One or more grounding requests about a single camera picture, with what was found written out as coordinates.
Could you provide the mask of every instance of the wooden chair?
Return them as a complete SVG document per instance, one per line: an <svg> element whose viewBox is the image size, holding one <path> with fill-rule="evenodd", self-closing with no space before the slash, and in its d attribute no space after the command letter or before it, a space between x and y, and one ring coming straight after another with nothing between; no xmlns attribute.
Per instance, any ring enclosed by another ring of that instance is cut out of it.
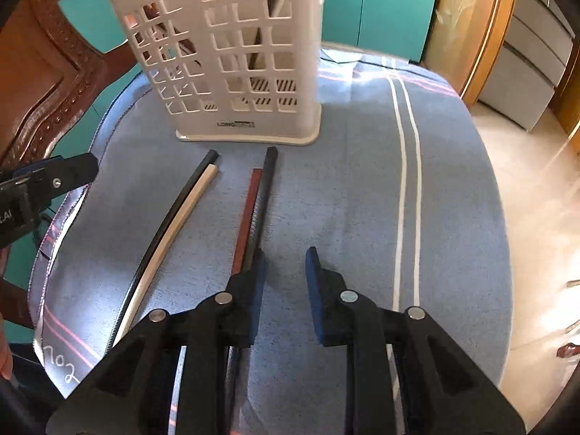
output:
<svg viewBox="0 0 580 435"><path fill-rule="evenodd" d="M101 53L69 23L56 0L20 0L0 30L0 168L50 155L101 91L136 63L129 44ZM4 281L0 312L33 328L27 291Z"/></svg>

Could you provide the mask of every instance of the human hand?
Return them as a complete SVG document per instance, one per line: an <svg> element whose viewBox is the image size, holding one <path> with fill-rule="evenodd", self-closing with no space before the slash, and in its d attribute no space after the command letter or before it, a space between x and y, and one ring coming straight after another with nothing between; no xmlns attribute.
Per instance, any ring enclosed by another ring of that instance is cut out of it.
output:
<svg viewBox="0 0 580 435"><path fill-rule="evenodd" d="M4 334L4 319L0 314L0 376L10 379L12 376L12 353Z"/></svg>

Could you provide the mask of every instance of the screw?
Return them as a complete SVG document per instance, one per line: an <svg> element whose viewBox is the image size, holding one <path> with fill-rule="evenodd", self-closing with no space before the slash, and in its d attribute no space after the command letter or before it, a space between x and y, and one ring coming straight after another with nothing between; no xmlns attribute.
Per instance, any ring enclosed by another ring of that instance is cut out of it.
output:
<svg viewBox="0 0 580 435"><path fill-rule="evenodd" d="M411 319L416 321L420 321L425 317L425 311L423 311L420 307L410 307L407 313Z"/></svg>
<svg viewBox="0 0 580 435"><path fill-rule="evenodd" d="M345 303L354 303L359 298L359 295L350 289L340 293L340 299Z"/></svg>
<svg viewBox="0 0 580 435"><path fill-rule="evenodd" d="M220 305L229 304L231 303L232 299L233 298L230 293L226 292L218 293L215 297L216 302Z"/></svg>
<svg viewBox="0 0 580 435"><path fill-rule="evenodd" d="M165 317L167 317L167 312L163 309L153 309L153 311L149 312L149 320L151 322L161 322Z"/></svg>

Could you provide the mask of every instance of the teal cabinet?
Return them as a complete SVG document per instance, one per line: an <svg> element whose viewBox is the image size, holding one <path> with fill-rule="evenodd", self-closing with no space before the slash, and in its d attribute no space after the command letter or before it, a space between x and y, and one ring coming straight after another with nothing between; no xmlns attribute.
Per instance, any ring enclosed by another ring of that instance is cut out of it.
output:
<svg viewBox="0 0 580 435"><path fill-rule="evenodd" d="M324 0L323 40L418 62L435 0Z"/></svg>

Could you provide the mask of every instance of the beige tile floor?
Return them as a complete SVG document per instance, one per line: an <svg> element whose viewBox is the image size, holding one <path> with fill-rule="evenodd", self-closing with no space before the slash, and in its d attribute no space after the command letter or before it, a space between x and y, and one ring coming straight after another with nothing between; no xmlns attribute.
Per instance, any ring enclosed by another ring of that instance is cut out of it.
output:
<svg viewBox="0 0 580 435"><path fill-rule="evenodd" d="M500 389L530 430L570 377L578 358L556 350L580 344L580 157L550 112L530 133L479 103L474 122L500 186L513 270L510 350Z"/></svg>

